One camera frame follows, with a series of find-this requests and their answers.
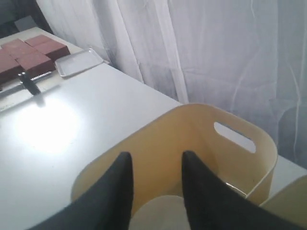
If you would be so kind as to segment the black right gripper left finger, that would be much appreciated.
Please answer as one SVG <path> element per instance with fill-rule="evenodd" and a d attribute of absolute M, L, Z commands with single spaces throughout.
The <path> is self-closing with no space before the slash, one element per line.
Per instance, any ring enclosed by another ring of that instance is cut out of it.
<path fill-rule="evenodd" d="M 127 230 L 133 203 L 133 167 L 129 152 L 118 155 L 82 196 L 34 230 Z"/>

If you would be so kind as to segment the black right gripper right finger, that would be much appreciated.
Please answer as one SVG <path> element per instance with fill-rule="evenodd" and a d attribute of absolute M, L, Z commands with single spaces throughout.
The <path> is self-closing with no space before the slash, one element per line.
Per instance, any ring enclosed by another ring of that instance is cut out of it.
<path fill-rule="evenodd" d="M 193 151 L 182 154 L 182 191 L 192 230 L 301 229 L 233 191 Z"/>

